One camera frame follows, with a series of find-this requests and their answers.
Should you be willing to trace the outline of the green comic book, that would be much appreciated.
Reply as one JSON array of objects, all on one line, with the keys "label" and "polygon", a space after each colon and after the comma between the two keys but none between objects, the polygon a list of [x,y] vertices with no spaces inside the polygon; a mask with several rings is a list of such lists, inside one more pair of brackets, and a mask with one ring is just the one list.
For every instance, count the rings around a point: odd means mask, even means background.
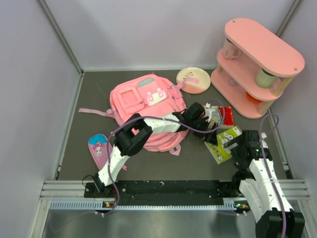
[{"label": "green comic book", "polygon": [[238,144],[235,142],[228,147],[225,147],[225,144],[241,134],[242,130],[238,126],[234,126],[216,136],[218,145],[205,142],[207,149],[218,164],[222,164],[232,158],[231,149],[238,146]]}]

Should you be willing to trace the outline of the pink student backpack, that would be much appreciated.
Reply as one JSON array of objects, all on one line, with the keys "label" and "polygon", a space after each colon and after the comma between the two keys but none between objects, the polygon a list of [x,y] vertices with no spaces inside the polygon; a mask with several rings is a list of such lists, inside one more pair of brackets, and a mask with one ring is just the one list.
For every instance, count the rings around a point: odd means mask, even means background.
[{"label": "pink student backpack", "polygon": [[[194,103],[186,108],[180,89],[184,83],[173,84],[167,78],[148,74],[117,85],[110,93],[110,109],[106,112],[80,108],[81,113],[98,114],[114,118],[119,125],[123,125],[135,113],[141,116],[162,117],[170,113],[204,113],[204,106]],[[178,156],[181,151],[180,142],[187,135],[188,130],[172,133],[164,132],[152,135],[144,148],[151,152],[166,152]]]}]

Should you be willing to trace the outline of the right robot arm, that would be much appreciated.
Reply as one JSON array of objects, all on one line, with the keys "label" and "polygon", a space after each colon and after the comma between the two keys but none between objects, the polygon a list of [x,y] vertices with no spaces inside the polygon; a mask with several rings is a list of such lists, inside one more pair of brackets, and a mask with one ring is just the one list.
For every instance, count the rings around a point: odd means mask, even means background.
[{"label": "right robot arm", "polygon": [[238,168],[231,190],[246,198],[256,220],[256,237],[300,238],[304,216],[286,199],[265,138],[266,134],[256,130],[244,130],[237,136],[224,134],[223,146]]}]

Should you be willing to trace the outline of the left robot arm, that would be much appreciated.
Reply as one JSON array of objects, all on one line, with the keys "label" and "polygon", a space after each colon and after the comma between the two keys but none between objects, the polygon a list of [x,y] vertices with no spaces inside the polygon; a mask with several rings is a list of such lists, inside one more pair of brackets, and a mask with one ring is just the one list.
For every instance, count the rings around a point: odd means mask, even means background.
[{"label": "left robot arm", "polygon": [[95,191],[100,196],[108,196],[112,192],[112,184],[125,162],[136,155],[144,147],[150,136],[159,133],[177,133],[192,130],[206,142],[216,142],[216,131],[222,122],[212,122],[206,115],[206,109],[199,103],[181,112],[173,112],[162,117],[141,116],[134,114],[116,129],[110,136],[115,136],[113,149],[104,167],[94,176]]}]

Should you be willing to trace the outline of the colourful patterned book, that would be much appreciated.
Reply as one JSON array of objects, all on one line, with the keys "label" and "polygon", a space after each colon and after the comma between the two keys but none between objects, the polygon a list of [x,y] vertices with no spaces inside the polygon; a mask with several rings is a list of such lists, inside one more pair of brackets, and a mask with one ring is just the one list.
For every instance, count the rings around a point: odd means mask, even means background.
[{"label": "colourful patterned book", "polygon": [[205,115],[208,116],[209,128],[212,128],[216,123],[220,129],[225,129],[222,123],[222,114],[220,106],[205,107]]}]

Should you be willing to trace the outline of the red sponge block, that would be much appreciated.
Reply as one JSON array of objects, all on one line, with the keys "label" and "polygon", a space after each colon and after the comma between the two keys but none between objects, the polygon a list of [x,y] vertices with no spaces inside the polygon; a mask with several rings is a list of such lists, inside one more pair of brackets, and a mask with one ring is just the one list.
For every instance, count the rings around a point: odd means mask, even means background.
[{"label": "red sponge block", "polygon": [[233,110],[230,106],[219,107],[223,117],[223,126],[234,126]]}]

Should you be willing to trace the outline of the orange bowl on shelf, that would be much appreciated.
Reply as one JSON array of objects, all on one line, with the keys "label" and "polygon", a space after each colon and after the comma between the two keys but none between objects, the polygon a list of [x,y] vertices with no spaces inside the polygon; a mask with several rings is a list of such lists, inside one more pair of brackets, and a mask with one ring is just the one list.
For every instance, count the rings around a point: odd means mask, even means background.
[{"label": "orange bowl on shelf", "polygon": [[252,102],[252,103],[254,103],[254,104],[259,104],[259,103],[262,102],[261,100],[254,98],[254,97],[253,97],[252,95],[250,95],[248,92],[246,92],[246,97],[247,97],[247,99],[248,99],[250,102]]}]

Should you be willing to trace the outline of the cream and pink plate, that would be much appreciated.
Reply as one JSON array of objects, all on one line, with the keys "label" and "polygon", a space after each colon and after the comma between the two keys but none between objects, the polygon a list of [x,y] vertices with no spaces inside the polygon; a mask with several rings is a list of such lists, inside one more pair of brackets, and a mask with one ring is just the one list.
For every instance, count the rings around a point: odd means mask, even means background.
[{"label": "cream and pink plate", "polygon": [[211,85],[209,74],[198,67],[187,67],[176,76],[177,87],[189,94],[205,92]]}]

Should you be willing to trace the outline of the pale green cup on shelf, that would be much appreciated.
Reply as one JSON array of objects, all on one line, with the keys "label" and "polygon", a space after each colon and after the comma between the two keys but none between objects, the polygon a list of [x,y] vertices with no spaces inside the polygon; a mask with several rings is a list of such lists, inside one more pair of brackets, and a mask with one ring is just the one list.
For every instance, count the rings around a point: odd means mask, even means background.
[{"label": "pale green cup on shelf", "polygon": [[270,74],[264,69],[261,69],[256,76],[255,82],[261,88],[270,88],[276,80],[276,75]]}]

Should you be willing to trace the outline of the pink three-tier shelf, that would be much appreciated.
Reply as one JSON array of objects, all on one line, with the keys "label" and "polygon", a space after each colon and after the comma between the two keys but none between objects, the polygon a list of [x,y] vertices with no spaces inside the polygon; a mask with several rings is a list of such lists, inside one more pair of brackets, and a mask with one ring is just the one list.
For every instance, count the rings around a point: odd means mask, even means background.
[{"label": "pink three-tier shelf", "polygon": [[[241,50],[241,54],[238,58],[227,60],[220,49],[217,69],[211,73],[211,83],[239,114],[258,119],[304,69],[304,57],[252,19],[234,18],[226,23],[224,33]],[[261,69],[277,76],[270,88],[261,88],[255,82]],[[246,92],[262,102],[250,102]]]}]

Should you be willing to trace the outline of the pink mug on shelf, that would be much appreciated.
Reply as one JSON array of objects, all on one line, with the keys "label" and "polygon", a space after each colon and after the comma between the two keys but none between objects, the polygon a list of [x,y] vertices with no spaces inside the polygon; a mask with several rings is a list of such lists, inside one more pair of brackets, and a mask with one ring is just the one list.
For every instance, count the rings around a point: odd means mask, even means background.
[{"label": "pink mug on shelf", "polygon": [[224,41],[222,48],[222,55],[226,60],[233,60],[238,58],[241,54],[241,50],[234,45],[228,38]]}]

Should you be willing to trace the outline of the purple cartoon pencil case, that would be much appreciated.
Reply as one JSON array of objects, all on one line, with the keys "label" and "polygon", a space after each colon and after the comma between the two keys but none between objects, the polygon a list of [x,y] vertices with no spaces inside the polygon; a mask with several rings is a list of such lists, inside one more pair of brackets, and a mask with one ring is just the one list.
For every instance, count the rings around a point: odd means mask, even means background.
[{"label": "purple cartoon pencil case", "polygon": [[103,134],[96,134],[88,140],[88,148],[99,170],[101,170],[112,152],[112,145]]}]

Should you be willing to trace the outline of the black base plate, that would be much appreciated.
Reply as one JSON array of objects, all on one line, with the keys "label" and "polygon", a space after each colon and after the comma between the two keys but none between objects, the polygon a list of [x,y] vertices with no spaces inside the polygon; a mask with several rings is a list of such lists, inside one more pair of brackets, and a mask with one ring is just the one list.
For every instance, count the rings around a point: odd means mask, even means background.
[{"label": "black base plate", "polygon": [[99,193],[95,184],[89,182],[85,198],[117,198],[118,205],[137,206],[181,206],[181,205],[222,205],[223,198],[243,197],[237,182],[219,180],[121,180]]}]

